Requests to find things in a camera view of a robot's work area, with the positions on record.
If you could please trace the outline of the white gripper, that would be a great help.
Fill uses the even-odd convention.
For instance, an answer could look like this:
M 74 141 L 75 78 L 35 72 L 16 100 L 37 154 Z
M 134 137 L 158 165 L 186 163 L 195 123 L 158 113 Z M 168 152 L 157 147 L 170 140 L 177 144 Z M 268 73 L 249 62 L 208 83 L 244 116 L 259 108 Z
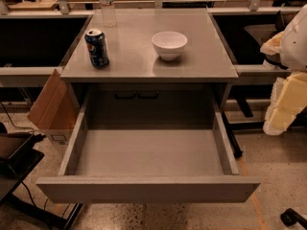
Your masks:
M 263 65 L 269 69 L 286 69 L 281 63 L 280 32 L 262 44 L 260 52 L 265 55 Z M 286 131 L 296 116 L 307 106 L 307 73 L 293 72 L 286 79 L 277 78 L 272 86 L 270 105 L 267 108 L 263 130 L 268 135 L 280 135 Z

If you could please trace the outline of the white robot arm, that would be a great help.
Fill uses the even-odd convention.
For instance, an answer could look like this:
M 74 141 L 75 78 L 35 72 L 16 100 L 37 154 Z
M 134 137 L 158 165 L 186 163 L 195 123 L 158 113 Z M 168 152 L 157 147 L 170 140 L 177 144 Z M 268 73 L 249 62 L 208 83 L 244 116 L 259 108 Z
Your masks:
M 273 84 L 263 125 L 266 134 L 280 135 L 307 107 L 307 5 L 260 51 L 266 55 L 279 54 L 281 64 L 292 71 L 289 77 L 277 78 Z

